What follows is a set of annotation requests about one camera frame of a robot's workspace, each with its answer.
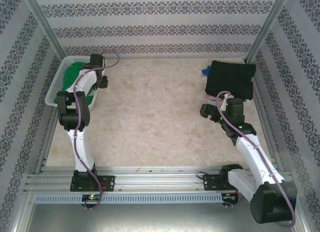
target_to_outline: cable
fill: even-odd
[[[112,67],[114,67],[115,65],[118,64],[118,62],[119,62],[119,60],[120,60],[120,57],[119,57],[118,53],[112,52],[112,51],[108,51],[108,53],[114,53],[114,54],[116,54],[116,56],[117,56],[117,61],[116,61],[114,64],[112,64],[112,65],[110,65],[110,66],[102,67],[102,68],[92,68],[92,69],[84,72],[83,74],[81,74],[81,75],[77,78],[77,80],[76,80],[75,83],[74,83],[74,87],[73,87],[73,95],[74,95],[74,99],[75,99],[75,108],[78,110],[78,125],[76,126],[76,128],[75,128],[75,130],[74,130],[74,135],[73,135],[73,136],[74,136],[74,140],[73,140],[74,152],[75,152],[78,160],[80,161],[80,163],[85,167],[85,169],[89,172],[89,174],[91,174],[91,176],[92,176],[92,177],[95,179],[95,181],[98,183],[99,192],[100,192],[100,194],[99,194],[99,195],[100,195],[100,198],[99,198],[98,202],[97,202],[92,208],[89,208],[90,210],[95,209],[95,208],[99,205],[99,203],[100,203],[101,200],[102,200],[102,195],[103,195],[104,192],[103,192],[103,189],[102,189],[102,187],[101,187],[100,181],[99,181],[98,178],[95,176],[95,174],[91,172],[91,170],[90,170],[90,169],[88,168],[88,166],[83,162],[83,160],[80,158],[79,153],[78,153],[78,150],[77,150],[77,130],[80,128],[80,125],[81,125],[81,113],[82,113],[82,111],[81,111],[81,109],[80,109],[79,99],[78,99],[78,97],[77,97],[77,85],[78,85],[79,81],[80,81],[86,74],[88,74],[88,73],[90,73],[90,72],[92,72],[92,71],[95,71],[95,70],[112,68]],[[88,200],[86,200],[86,201],[84,202],[84,205],[83,205],[85,209],[88,208],[88,207],[86,207],[87,202],[88,202]]]
[[[229,91],[222,91],[222,92],[219,92],[219,93],[218,93],[217,97],[219,98],[220,95],[226,94],[226,93],[229,94],[229,95],[231,95],[231,92],[229,92]],[[257,152],[258,152],[258,154],[260,155],[260,157],[261,157],[264,165],[265,165],[266,168],[268,169],[268,172],[271,174],[271,177],[273,178],[273,180],[275,181],[275,183],[276,183],[276,185],[278,186],[279,190],[281,191],[282,195],[284,196],[284,199],[285,199],[286,203],[288,204],[289,209],[290,209],[290,212],[291,212],[291,214],[292,214],[292,222],[291,222],[291,224],[283,224],[283,223],[276,222],[276,224],[278,224],[278,225],[281,226],[281,227],[285,227],[285,228],[291,228],[291,227],[293,227],[293,226],[295,225],[295,223],[296,223],[296,214],[295,214],[295,211],[294,211],[294,209],[293,209],[293,207],[292,207],[292,205],[291,205],[291,203],[290,203],[290,201],[289,201],[289,199],[288,199],[288,196],[286,195],[284,189],[281,187],[279,181],[277,180],[276,176],[274,175],[274,173],[272,172],[271,168],[269,167],[269,165],[268,165],[265,157],[263,156],[262,152],[260,151],[260,149],[258,148],[258,146],[257,146],[253,141],[251,141],[245,134],[243,134],[240,130],[238,130],[235,126],[233,126],[233,125],[227,120],[227,118],[224,116],[224,114],[222,113],[222,111],[221,111],[221,109],[220,109],[220,107],[219,107],[218,101],[216,102],[216,107],[218,108],[218,111],[219,111],[221,117],[224,119],[224,121],[225,121],[231,128],[233,128],[238,134],[240,134],[243,138],[245,138],[245,139],[254,147],[254,149],[257,150]]]
[[[203,178],[203,177],[201,178],[201,177],[199,176],[200,173],[204,173],[204,174],[206,174],[206,175],[209,175],[208,173],[205,173],[205,172],[198,172],[198,173],[196,174],[196,176],[197,176],[199,179],[201,179],[201,180],[204,180],[204,178]]]

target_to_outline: black cloth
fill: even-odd
[[[253,83],[251,78],[256,73],[255,64],[236,64],[213,61],[206,82],[205,92],[217,96],[221,91],[229,91],[235,98],[251,100]]]

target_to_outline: blue object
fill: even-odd
[[[210,72],[210,69],[211,69],[210,66],[208,66],[206,69],[203,69],[203,70],[202,70],[203,75],[208,76],[208,75],[209,75],[209,72]]]

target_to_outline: green cloth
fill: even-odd
[[[80,69],[85,65],[85,63],[82,62],[76,62],[72,63],[70,67],[66,69],[63,76],[63,87],[62,91],[67,90],[77,79],[79,76]],[[88,105],[91,104],[93,96],[87,96],[86,101],[88,102]]]

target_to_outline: white plastic basket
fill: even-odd
[[[72,63],[75,62],[83,62],[83,63],[89,63],[90,62],[90,56],[67,56],[65,57],[59,68],[56,72],[54,79],[50,85],[50,88],[45,96],[45,103],[49,106],[57,106],[57,103],[54,103],[54,99],[57,97],[57,93],[62,90],[64,86],[64,74],[66,69],[71,66]],[[94,109],[96,97],[98,95],[98,90],[93,90],[90,95],[93,95],[92,102],[89,104],[89,110],[92,111]],[[75,108],[75,105],[68,106],[69,108]]]

